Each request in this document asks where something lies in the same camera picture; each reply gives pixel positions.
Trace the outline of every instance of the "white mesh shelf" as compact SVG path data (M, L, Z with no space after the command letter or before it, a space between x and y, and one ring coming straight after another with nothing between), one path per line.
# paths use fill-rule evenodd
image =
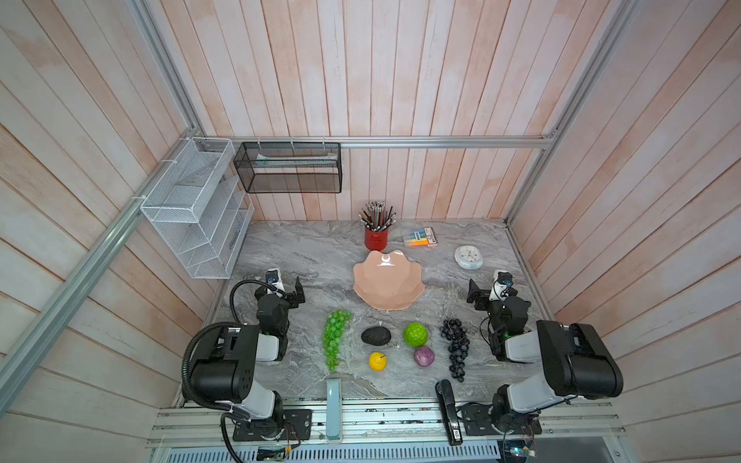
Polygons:
M191 139L142 205L193 278L228 279L245 239L254 206L239 209L238 176L219 183L233 156L229 140Z
M142 212L152 222L198 222L233 157L229 139L189 140L147 195Z

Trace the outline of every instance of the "purple fruit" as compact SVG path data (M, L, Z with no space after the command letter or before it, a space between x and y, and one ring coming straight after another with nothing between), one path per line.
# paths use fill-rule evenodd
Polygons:
M435 353L427 346L418 347L414 351L414 361L420 367L429 367L435 361Z

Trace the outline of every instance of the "black wire mesh basket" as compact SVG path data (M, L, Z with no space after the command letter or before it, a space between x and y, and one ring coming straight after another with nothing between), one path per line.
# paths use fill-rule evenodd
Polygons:
M234 157L248 193L341 193L339 143L246 141Z

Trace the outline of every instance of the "yellow fruit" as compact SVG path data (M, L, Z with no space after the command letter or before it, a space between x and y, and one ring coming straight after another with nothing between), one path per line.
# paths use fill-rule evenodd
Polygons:
M381 371L386 368L386 355L380 352L374 352L368 359L368 366L371 370Z

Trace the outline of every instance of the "red pencil cup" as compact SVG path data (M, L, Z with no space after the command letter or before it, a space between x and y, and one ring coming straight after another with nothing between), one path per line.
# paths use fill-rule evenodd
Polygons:
M365 247L372 251L383 251L388 245L388 231L383 230L382 232L372 232L369 229L365 229Z

